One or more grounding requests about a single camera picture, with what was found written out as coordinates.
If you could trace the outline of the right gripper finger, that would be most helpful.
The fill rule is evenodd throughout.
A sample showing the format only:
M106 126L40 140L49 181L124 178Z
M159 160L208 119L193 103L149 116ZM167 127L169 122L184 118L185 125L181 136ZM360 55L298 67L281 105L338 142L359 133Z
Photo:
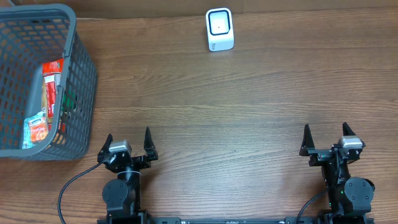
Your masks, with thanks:
M354 131L350 128L347 122L344 122L342 124L342 130L343 130L343 136L355 136L356 134Z
M302 145L300 147L299 155L300 156L308 156L309 150L314 150L314 149L315 149L315 145L314 145L312 134L310 131L310 126L309 126L309 124L306 124L304 127L303 141L302 141Z

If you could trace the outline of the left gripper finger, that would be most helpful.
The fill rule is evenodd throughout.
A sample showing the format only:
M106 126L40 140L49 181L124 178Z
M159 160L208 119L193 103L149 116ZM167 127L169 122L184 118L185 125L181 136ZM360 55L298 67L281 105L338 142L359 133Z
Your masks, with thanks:
M112 136L112 134L108 134L108 137L106 138L106 141L105 141L103 147L101 148L101 150L99 151L99 153L97 155L98 162L103 162L105 160L105 158L109 155L109 147L112 142L113 142L113 136Z
M144 138L144 150L146 152L148 160L155 161L158 159L158 152L152 140L149 127L146 127L146 133Z

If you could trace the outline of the red and tan cracker package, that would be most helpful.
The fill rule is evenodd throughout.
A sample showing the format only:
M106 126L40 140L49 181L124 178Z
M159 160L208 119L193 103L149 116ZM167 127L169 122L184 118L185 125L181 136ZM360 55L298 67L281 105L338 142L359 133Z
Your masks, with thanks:
M45 113L46 122L52 123L57 86L60 84L64 59L42 64L42 111Z

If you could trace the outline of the green lid jar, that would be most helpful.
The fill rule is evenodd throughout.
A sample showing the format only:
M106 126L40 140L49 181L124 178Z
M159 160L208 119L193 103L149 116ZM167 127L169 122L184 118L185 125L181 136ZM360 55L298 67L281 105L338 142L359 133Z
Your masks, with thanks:
M73 91L64 92L62 110L63 111L75 111L77 108L77 95Z

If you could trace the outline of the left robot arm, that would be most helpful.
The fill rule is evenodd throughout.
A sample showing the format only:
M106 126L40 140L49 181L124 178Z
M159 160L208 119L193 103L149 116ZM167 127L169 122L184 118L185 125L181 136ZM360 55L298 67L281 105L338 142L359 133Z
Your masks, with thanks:
M107 216L98 223L154 223L151 215L141 208L141 170L151 167L158 157L150 129L144 138L145 154L132 156L127 140L114 141L109 135L98 153L98 162L117 177L103 187L102 197Z

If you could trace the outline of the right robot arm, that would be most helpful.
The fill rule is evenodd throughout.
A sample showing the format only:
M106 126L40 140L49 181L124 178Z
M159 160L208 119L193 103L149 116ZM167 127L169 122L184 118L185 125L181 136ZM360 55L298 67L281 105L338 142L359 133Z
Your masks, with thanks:
M318 214L319 223L366 223L366 214L371 211L375 186L369 179L352 177L348 165L360 160L366 144L352 131L347 123L342 124L343 135L329 149L315 147L310 126L305 125L300 156L308 156L309 166L320 166L325 181L325 194L330 208Z

